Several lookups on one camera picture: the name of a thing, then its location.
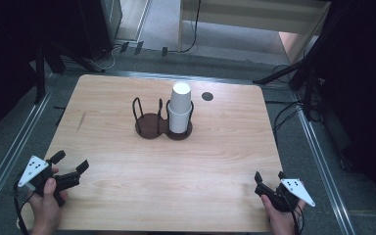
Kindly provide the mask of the dark wire cup holder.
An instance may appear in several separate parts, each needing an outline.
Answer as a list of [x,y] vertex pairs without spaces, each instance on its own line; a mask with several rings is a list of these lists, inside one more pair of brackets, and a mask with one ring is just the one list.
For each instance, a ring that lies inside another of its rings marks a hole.
[[141,101],[136,97],[132,102],[132,112],[135,119],[135,130],[136,132],[145,139],[154,139],[162,134],[165,134],[168,138],[172,140],[184,140],[188,138],[193,130],[193,124],[191,117],[194,111],[194,104],[191,104],[191,116],[188,124],[188,129],[180,134],[173,133],[169,130],[169,121],[167,106],[169,106],[167,101],[164,104],[163,100],[159,100],[159,108],[155,113],[144,113],[141,105]]

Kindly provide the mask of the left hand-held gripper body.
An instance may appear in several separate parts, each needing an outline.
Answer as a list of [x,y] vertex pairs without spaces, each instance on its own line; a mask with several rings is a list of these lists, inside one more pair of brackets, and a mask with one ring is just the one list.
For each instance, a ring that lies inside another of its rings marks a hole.
[[31,196],[39,195],[43,197],[44,187],[49,178],[56,180],[57,187],[54,192],[54,198],[61,207],[65,203],[65,200],[60,195],[62,191],[61,178],[59,175],[54,174],[51,161],[44,161],[36,156],[31,156],[21,174],[18,187],[27,187]]

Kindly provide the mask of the black slanted stand bar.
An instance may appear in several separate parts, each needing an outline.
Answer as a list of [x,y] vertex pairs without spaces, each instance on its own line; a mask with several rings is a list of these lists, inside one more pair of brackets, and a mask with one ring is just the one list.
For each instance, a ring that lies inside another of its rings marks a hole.
[[275,72],[268,77],[262,78],[262,79],[257,79],[253,81],[253,84],[258,84],[258,85],[264,85],[269,82],[272,82],[284,75],[287,75],[291,72],[294,72],[293,79],[298,80],[302,74],[304,73],[304,70],[310,65],[310,59],[308,58],[303,58],[299,60],[298,62],[288,66],[287,68],[280,70],[278,72]]

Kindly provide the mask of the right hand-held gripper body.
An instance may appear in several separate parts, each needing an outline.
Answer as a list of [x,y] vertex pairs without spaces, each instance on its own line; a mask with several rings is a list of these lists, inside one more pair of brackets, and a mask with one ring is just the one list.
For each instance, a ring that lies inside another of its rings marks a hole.
[[299,200],[305,201],[311,207],[315,206],[315,201],[300,179],[282,179],[275,191],[262,182],[262,188],[258,190],[256,187],[255,193],[259,196],[266,195],[280,212],[291,212],[297,207]]

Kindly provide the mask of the white desk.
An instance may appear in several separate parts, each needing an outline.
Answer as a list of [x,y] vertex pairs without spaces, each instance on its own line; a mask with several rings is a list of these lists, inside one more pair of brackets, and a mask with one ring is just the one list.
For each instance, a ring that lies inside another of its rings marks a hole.
[[319,35],[332,5],[324,0],[179,0],[177,49],[181,50],[184,21],[224,24],[278,31],[291,64],[303,55],[314,35]]

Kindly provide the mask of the metal floor rail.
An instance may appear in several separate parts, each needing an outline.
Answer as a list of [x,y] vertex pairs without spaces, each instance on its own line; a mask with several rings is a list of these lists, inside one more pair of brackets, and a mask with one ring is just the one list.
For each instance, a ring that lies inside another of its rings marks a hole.
[[27,93],[0,121],[0,192],[20,159],[24,146],[52,95],[52,90],[47,91],[35,104],[35,96]]
[[342,235],[356,235],[352,220],[345,202],[338,190],[334,177],[325,160],[322,148],[310,121],[306,119],[303,108],[297,108],[299,119],[303,127],[306,140],[314,157],[315,164],[324,185],[333,214],[337,220]]
[[203,81],[203,82],[218,82],[228,84],[241,85],[257,85],[252,80],[235,79],[235,78],[219,78],[198,75],[184,75],[184,74],[167,74],[154,72],[139,72],[139,71],[113,71],[104,72],[103,75],[123,76],[123,77],[138,77],[138,78],[152,78],[152,79],[168,79],[168,80],[184,80],[184,81]]

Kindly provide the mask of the black slanted stand leg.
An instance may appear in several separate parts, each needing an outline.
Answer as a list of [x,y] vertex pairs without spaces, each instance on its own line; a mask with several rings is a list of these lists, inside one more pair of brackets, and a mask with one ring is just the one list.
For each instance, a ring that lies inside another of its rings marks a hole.
[[61,44],[58,44],[56,42],[50,41],[51,47],[56,51],[56,55],[62,59],[63,56],[70,58],[75,63],[79,64],[83,68],[91,71],[91,72],[104,72],[104,69],[97,69],[93,65],[91,65],[89,62],[84,61],[79,56],[75,55],[75,53],[71,52]]

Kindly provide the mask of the person's right hand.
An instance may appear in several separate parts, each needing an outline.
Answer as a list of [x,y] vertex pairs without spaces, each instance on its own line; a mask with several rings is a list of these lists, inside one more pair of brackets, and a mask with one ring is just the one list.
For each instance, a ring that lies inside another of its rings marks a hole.
[[299,200],[294,212],[281,212],[274,208],[266,195],[260,196],[265,212],[269,218],[272,235],[298,235],[298,220],[303,214],[306,202]]

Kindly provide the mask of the person's left hand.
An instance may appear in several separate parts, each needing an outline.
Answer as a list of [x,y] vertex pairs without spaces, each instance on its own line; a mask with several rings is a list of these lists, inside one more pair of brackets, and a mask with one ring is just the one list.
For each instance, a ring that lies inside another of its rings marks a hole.
[[62,211],[54,198],[57,183],[49,178],[43,190],[43,196],[34,194],[29,203],[34,215],[33,227],[30,235],[53,235],[62,220]]

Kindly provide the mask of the black upright stand post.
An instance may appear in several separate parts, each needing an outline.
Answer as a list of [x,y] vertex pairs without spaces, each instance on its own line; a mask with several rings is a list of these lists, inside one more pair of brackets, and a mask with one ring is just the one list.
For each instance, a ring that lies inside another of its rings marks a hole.
[[36,48],[35,68],[36,68],[35,104],[39,104],[45,95],[44,54],[43,54],[43,45],[41,42],[37,44],[37,48]]

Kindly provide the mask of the dark cabinet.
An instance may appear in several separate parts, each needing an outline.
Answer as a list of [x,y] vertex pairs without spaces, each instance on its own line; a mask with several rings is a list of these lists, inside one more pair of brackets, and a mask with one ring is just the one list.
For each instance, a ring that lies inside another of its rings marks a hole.
[[78,0],[85,32],[85,57],[96,59],[111,51],[122,20],[120,0]]

